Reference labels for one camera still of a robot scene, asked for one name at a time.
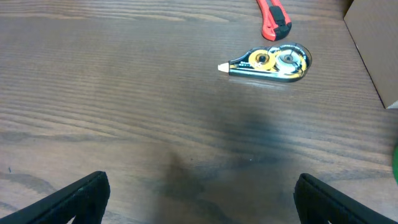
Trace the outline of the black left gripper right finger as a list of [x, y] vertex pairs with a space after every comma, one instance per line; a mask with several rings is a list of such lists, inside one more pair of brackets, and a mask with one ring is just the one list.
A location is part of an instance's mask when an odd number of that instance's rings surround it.
[[294, 202], [301, 224], [397, 224], [308, 173], [298, 178]]

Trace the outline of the red utility knife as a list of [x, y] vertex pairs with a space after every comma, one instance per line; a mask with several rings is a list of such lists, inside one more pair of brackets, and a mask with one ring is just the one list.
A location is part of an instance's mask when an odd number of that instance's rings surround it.
[[270, 41], [278, 41], [288, 36], [292, 21], [280, 0], [257, 0], [262, 13], [262, 36]]

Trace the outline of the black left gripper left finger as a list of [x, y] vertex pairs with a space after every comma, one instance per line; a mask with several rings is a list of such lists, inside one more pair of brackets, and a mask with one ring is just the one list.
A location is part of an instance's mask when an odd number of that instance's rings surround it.
[[100, 224], [110, 196], [108, 177], [96, 171], [26, 208], [1, 218], [1, 224]]

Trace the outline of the black yellow correction tape dispenser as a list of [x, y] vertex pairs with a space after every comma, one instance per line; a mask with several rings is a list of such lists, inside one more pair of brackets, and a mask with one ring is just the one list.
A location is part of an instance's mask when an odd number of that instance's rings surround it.
[[244, 55], [218, 65], [218, 70], [234, 77], [292, 83], [301, 80], [312, 64], [312, 55], [303, 45], [285, 42], [256, 47]]

